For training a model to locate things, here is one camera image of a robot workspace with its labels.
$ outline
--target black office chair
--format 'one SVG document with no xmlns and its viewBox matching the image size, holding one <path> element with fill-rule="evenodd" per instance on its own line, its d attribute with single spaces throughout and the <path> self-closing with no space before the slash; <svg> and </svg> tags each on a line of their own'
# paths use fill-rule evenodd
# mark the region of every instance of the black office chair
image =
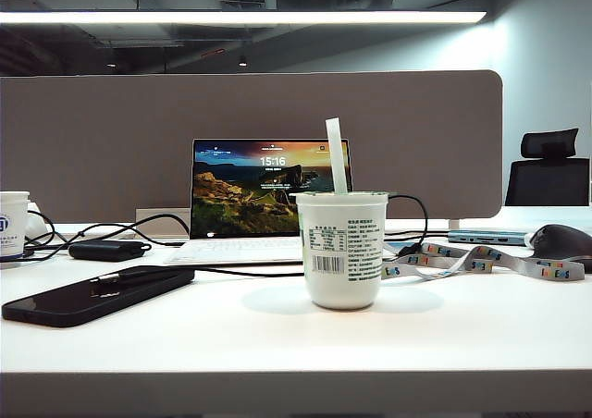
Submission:
<svg viewBox="0 0 592 418">
<path fill-rule="evenodd" d="M 526 133 L 512 163 L 506 205 L 589 205 L 590 160 L 572 158 L 578 129 Z"/>
</svg>

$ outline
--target lanyard strap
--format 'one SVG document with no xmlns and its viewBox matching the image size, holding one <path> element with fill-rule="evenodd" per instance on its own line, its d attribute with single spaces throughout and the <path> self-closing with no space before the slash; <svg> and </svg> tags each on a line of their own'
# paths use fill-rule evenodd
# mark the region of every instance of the lanyard strap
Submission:
<svg viewBox="0 0 592 418">
<path fill-rule="evenodd" d="M 571 261 L 517 258 L 484 245 L 467 251 L 431 243 L 423 244 L 421 253 L 384 262 L 382 279 L 417 276 L 432 280 L 467 273 L 487 274 L 492 273 L 494 266 L 509 268 L 525 277 L 548 281 L 584 279 L 584 265 Z"/>
</svg>

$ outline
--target ceiling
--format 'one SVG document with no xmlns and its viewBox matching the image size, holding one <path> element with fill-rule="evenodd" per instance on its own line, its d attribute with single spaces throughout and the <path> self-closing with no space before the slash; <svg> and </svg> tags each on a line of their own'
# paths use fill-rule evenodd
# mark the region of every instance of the ceiling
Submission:
<svg viewBox="0 0 592 418">
<path fill-rule="evenodd" d="M 491 10 L 494 0 L 0 0 L 2 11 L 32 10 Z M 281 68 L 315 50 L 352 49 L 422 27 L 206 27 L 190 25 L 5 25 L 0 75 L 234 72 L 239 55 Z"/>
</svg>

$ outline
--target laptop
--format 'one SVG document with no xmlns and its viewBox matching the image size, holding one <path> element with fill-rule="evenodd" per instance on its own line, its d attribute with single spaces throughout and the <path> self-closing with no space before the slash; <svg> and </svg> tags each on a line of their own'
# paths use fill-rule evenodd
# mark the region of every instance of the laptop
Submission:
<svg viewBox="0 0 592 418">
<path fill-rule="evenodd" d="M 341 146 L 351 191 L 348 141 Z M 190 240 L 166 264 L 301 262 L 291 196 L 301 191 L 333 191 L 328 141 L 193 141 Z"/>
</svg>

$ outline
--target white mug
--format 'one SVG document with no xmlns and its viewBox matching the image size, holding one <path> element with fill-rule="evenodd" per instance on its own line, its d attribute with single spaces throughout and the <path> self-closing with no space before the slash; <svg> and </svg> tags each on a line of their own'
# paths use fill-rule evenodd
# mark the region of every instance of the white mug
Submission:
<svg viewBox="0 0 592 418">
<path fill-rule="evenodd" d="M 0 191 L 0 261 L 23 254 L 28 191 Z"/>
</svg>

